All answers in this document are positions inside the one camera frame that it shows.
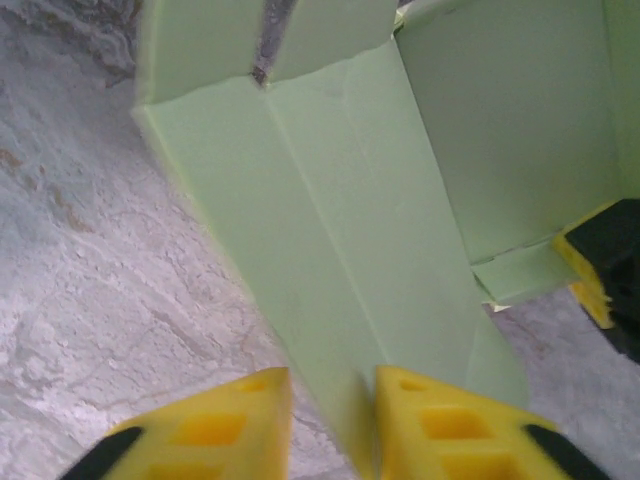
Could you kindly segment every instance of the yellow robot part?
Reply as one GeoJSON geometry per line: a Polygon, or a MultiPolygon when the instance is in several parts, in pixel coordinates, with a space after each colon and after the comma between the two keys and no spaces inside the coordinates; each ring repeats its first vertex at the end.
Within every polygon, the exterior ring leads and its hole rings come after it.
{"type": "Polygon", "coordinates": [[[382,480],[581,478],[532,437],[561,437],[541,417],[402,368],[378,367],[376,383],[382,480]]]}
{"type": "Polygon", "coordinates": [[[571,245],[566,235],[579,225],[586,223],[596,215],[604,212],[611,207],[611,205],[613,205],[613,202],[602,205],[597,210],[566,226],[554,237],[552,242],[553,248],[580,277],[580,282],[576,282],[570,286],[571,292],[580,305],[582,305],[591,316],[596,325],[602,330],[607,330],[615,326],[609,318],[609,307],[607,303],[610,299],[605,293],[598,273],[589,260],[571,245]]]}
{"type": "Polygon", "coordinates": [[[288,370],[262,370],[118,425],[62,478],[284,480],[291,408],[288,370]]]}

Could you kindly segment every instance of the cut slot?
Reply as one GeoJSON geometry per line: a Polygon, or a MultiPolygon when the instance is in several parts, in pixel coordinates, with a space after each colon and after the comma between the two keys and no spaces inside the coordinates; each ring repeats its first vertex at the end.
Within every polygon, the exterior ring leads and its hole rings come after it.
{"type": "Polygon", "coordinates": [[[532,480],[508,452],[446,455],[441,462],[447,480],[532,480]]]}
{"type": "Polygon", "coordinates": [[[222,476],[222,467],[209,465],[152,465],[146,480],[217,480],[222,476]]]}
{"type": "Polygon", "coordinates": [[[490,438],[491,430],[473,411],[462,407],[430,407],[422,412],[422,428],[433,440],[490,438]]]}
{"type": "Polygon", "coordinates": [[[246,422],[246,415],[229,413],[197,415],[180,426],[171,443],[185,446],[233,445],[246,422]]]}
{"type": "Polygon", "coordinates": [[[426,387],[412,380],[407,380],[406,378],[404,380],[400,380],[400,388],[408,392],[423,392],[426,390],[426,387]]]}

